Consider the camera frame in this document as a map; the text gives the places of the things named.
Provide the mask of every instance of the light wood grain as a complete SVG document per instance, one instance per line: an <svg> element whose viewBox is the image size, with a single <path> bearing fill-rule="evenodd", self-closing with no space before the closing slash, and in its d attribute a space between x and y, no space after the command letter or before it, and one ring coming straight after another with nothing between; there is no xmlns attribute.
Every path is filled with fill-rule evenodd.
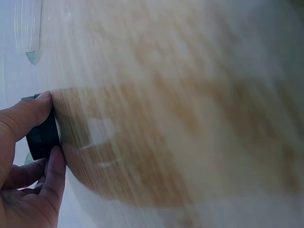
<svg viewBox="0 0 304 228"><path fill-rule="evenodd" d="M44 1L37 71L96 226L304 225L304 30L293 7Z"/></svg>

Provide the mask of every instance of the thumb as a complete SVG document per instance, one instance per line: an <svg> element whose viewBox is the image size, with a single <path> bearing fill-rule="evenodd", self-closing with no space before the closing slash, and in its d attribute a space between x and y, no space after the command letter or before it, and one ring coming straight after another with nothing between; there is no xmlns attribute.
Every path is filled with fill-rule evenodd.
<svg viewBox="0 0 304 228"><path fill-rule="evenodd" d="M15 142L22 139L33 127L47 119L52 105L51 93L46 91L36 99L24 99L11 108L1 110L1 140L5 137L14 137Z"/></svg>

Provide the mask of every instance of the finger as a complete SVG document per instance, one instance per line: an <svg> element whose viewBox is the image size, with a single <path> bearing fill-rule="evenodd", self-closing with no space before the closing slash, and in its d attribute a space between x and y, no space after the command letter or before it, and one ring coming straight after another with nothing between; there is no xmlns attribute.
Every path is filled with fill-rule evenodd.
<svg viewBox="0 0 304 228"><path fill-rule="evenodd" d="M22 139L33 127L42 124L52 108L51 93L46 91L36 99L24 99L11 108L0 111L0 130L3 137Z"/></svg>
<svg viewBox="0 0 304 228"><path fill-rule="evenodd" d="M19 190L20 192L22 192L22 194L20 194L21 196L24 196L24 195L28 195L28 194L35 194L35 195L38 195L41 191L41 189L22 189L22 190Z"/></svg>
<svg viewBox="0 0 304 228"><path fill-rule="evenodd" d="M20 189L35 183L44 175L46 162L46 159L39 159L22 166L13 165L4 181L2 190Z"/></svg>
<svg viewBox="0 0 304 228"><path fill-rule="evenodd" d="M46 180L39 193L39 196L46 199L56 213L59 213L65 188L65 177L66 160L61 148L56 146L52 149L47 166Z"/></svg>

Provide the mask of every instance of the skin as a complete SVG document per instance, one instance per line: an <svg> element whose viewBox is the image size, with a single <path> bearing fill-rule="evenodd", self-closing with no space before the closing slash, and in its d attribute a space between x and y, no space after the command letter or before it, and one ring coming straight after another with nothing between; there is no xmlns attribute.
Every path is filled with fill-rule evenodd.
<svg viewBox="0 0 304 228"><path fill-rule="evenodd" d="M46 120L52 105L50 92L44 92L0 111L1 228L57 227L66 173L61 148L54 147L48 161L13 165L16 142ZM28 188L36 181L34 189Z"/></svg>

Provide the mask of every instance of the black device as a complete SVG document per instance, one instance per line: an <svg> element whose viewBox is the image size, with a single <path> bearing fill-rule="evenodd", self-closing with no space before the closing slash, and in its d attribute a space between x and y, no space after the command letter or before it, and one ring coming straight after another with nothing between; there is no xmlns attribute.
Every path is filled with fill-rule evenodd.
<svg viewBox="0 0 304 228"><path fill-rule="evenodd" d="M23 99L36 99L40 94L24 97ZM34 160L49 158L51 149L60 145L54 109L41 125L34 127L26 136L28 147Z"/></svg>

